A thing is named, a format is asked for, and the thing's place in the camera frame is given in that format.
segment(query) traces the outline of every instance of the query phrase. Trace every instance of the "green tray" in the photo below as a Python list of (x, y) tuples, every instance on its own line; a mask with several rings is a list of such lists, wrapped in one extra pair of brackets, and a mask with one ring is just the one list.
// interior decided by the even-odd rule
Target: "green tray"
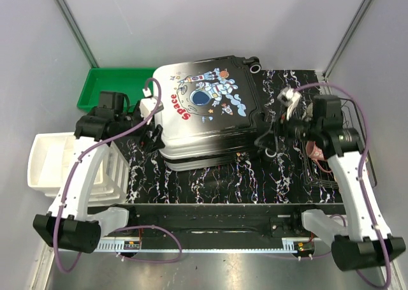
[(143, 99), (145, 81), (153, 76), (155, 68), (95, 68), (88, 77), (79, 97), (77, 107), (89, 112), (98, 105), (101, 91), (123, 92), (129, 96), (131, 106)]

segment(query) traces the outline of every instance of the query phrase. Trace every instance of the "metal frame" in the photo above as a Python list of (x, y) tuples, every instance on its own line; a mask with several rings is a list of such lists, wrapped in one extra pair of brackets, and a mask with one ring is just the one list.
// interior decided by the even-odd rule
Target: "metal frame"
[[(381, 267), (381, 271), (383, 276), (386, 275), (386, 269), (385, 266)], [(398, 260), (394, 260), (391, 262), (391, 285), (390, 288), (391, 290), (407, 290), (407, 287), (405, 285), (405, 282), (402, 278), (402, 273), (400, 270), (400, 266), (398, 265)]]
[(81, 48), (82, 52), (84, 53), (86, 59), (89, 62), (89, 65), (92, 68), (99, 68), (98, 62), (96, 61), (96, 58), (94, 57), (91, 49), (89, 48), (89, 45), (87, 41), (85, 40), (76, 20), (74, 19), (74, 16), (72, 15), (68, 4), (66, 0), (55, 0), (62, 15), (64, 16), (65, 20), (68, 23), (69, 28), (72, 31), (72, 34), (74, 35), (76, 41), (79, 44), (79, 47)]
[(42, 241), (40, 248), (41, 251), (34, 271), (33, 280), (29, 286), (30, 290), (45, 290), (52, 263), (54, 262), (54, 250)]
[[(74, 16), (72, 15), (72, 12), (70, 11), (66, 0), (55, 1), (58, 7), (60, 8), (62, 15), (66, 19), (69, 28), (72, 30), (72, 33), (74, 34), (76, 40), (78, 41), (78, 44), (80, 45), (82, 51), (84, 52), (85, 57), (87, 58), (89, 64), (91, 65), (92, 68), (98, 68), (99, 67), (98, 62), (94, 57), (92, 50), (89, 48), (89, 45), (87, 44), (86, 39), (84, 38)], [(330, 76), (330, 73), (332, 73), (334, 66), (340, 59), (340, 56), (342, 55), (343, 51), (346, 49), (346, 46), (350, 42), (350, 39), (353, 37), (354, 33), (356, 32), (358, 26), (363, 20), (372, 2), (373, 0), (363, 0), (361, 2), (360, 6), (357, 9), (356, 14), (354, 15), (351, 23), (349, 24), (349, 27), (347, 28), (346, 33), (344, 34), (342, 40), (340, 41), (333, 57), (330, 59), (330, 62), (327, 65), (326, 69), (322, 72), (323, 78), (328, 78)]]
[(353, 37), (354, 33), (356, 32), (358, 26), (363, 20), (372, 2), (373, 0), (363, 0), (361, 2), (356, 14), (354, 15), (349, 27), (347, 28), (346, 33), (344, 34), (339, 46), (337, 47), (336, 52), (334, 53), (329, 64), (327, 65), (326, 70), (323, 71), (323, 76), (325, 78), (328, 78), (330, 76), (330, 73), (332, 73), (333, 68), (336, 66), (337, 61), (340, 59), (340, 56), (343, 54), (343, 51), (346, 49), (346, 46), (350, 42), (350, 39)]

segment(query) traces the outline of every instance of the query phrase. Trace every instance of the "white wall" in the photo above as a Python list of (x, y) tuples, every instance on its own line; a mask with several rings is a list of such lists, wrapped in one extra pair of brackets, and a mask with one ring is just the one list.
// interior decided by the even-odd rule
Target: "white wall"
[[(361, 101), (372, 132), (375, 190), (395, 236), (408, 244), (408, 6), (375, 0), (329, 77)], [(400, 257), (408, 276), (408, 253)]]
[(1, 289), (25, 289), (50, 200), (27, 186), (37, 133), (72, 131), (89, 65), (54, 0), (0, 0)]
[(362, 0), (67, 0), (101, 67), (235, 54), (324, 70)]

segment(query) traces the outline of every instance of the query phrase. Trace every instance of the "black marble surface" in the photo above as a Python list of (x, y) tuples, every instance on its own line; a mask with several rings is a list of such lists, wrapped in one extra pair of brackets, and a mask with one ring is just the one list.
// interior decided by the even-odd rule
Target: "black marble surface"
[[(296, 88), (317, 81), (314, 71), (268, 70), (254, 76), (268, 120), (281, 114), (276, 100), (281, 89)], [(318, 94), (318, 89), (304, 93), (304, 100)], [(118, 147), (129, 159), (128, 203), (341, 203), (336, 189), (304, 184), (302, 151), (297, 142), (282, 144), (272, 162), (261, 159), (175, 172), (168, 169), (159, 152), (146, 155), (136, 140), (123, 138)]]

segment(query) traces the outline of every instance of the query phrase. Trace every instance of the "white plastic clip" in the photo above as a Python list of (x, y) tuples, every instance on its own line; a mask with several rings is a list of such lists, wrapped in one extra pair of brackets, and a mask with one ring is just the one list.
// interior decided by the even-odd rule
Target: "white plastic clip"
[(145, 98), (149, 98), (152, 96), (152, 92), (150, 91), (148, 87), (143, 88), (143, 94), (145, 95)]
[(286, 106), (286, 119), (289, 120), (292, 117), (292, 113), (295, 111), (295, 108), (298, 106), (300, 100), (300, 93), (295, 91), (290, 87), (284, 88), (278, 95), (278, 100)]
[[(157, 104), (157, 98), (156, 97), (150, 97), (150, 98), (145, 98), (140, 100), (140, 115), (143, 118), (146, 118), (148, 115), (150, 115), (154, 109), (154, 107)], [(156, 113), (161, 112), (163, 110), (163, 103), (160, 102), (159, 108), (156, 110)]]

